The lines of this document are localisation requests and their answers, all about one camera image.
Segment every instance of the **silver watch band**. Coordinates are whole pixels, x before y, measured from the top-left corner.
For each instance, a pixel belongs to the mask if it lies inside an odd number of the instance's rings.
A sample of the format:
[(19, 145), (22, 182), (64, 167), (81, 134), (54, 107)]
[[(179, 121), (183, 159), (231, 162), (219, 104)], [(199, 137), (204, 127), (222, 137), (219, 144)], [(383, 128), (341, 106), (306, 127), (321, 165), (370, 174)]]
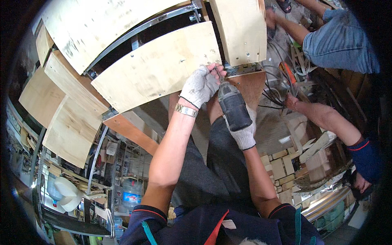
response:
[(186, 106), (183, 106), (180, 104), (177, 104), (176, 107), (174, 108), (174, 110), (178, 111), (179, 113), (191, 116), (191, 117), (197, 117), (197, 114), (199, 113), (198, 111), (196, 111), (192, 108), (189, 108), (189, 107), (186, 107)]

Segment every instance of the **white knit glove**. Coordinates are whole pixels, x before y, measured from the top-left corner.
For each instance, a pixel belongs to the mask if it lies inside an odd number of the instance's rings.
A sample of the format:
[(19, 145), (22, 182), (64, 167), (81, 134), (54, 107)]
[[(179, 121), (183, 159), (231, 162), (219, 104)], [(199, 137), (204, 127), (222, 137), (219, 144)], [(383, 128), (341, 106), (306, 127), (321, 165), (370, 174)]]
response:
[(183, 97), (198, 109), (205, 102), (208, 102), (211, 97), (218, 90), (219, 82), (205, 65), (200, 65), (199, 69), (195, 70), (182, 88), (180, 97)]
[(252, 110), (249, 108), (248, 105), (246, 105), (246, 109), (248, 110), (249, 116), (252, 120), (252, 124), (244, 129), (238, 130), (236, 132), (230, 131), (229, 124), (227, 123), (227, 119), (225, 115), (223, 116), (226, 121), (226, 126), (229, 129), (229, 132), (231, 136), (236, 140), (238, 144), (238, 148), (240, 150), (247, 150), (256, 145), (256, 141), (254, 140), (254, 133), (256, 132), (256, 111)]

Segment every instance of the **cordless drill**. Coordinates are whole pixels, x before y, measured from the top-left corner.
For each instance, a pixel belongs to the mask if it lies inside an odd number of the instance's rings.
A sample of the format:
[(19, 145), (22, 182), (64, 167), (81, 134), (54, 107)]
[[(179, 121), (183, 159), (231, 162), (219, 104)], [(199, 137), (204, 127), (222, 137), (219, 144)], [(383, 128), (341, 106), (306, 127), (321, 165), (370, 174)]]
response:
[(228, 81), (225, 81), (225, 78), (220, 75), (216, 67), (214, 69), (221, 83), (219, 85), (218, 101), (227, 119), (230, 131), (235, 132), (250, 126), (252, 119), (249, 116), (240, 91)]

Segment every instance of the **white paper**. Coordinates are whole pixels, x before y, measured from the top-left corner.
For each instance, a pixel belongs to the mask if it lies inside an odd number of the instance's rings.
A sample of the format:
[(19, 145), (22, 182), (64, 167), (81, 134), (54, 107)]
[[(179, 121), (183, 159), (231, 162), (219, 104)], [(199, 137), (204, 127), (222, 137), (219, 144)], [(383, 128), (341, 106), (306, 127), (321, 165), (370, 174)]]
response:
[(114, 156), (116, 154), (117, 143), (109, 141), (106, 146), (106, 154)]
[(234, 224), (233, 220), (223, 220), (222, 225), (230, 230), (237, 229), (236, 224)]

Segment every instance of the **blue label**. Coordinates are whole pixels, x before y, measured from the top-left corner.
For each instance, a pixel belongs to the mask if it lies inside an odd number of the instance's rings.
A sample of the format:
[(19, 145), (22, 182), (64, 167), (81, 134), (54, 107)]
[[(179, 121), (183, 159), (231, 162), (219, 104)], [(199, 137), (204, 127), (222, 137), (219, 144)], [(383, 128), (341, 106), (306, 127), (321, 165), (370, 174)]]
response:
[(130, 192), (124, 192), (123, 201), (140, 203), (142, 201), (142, 196)]

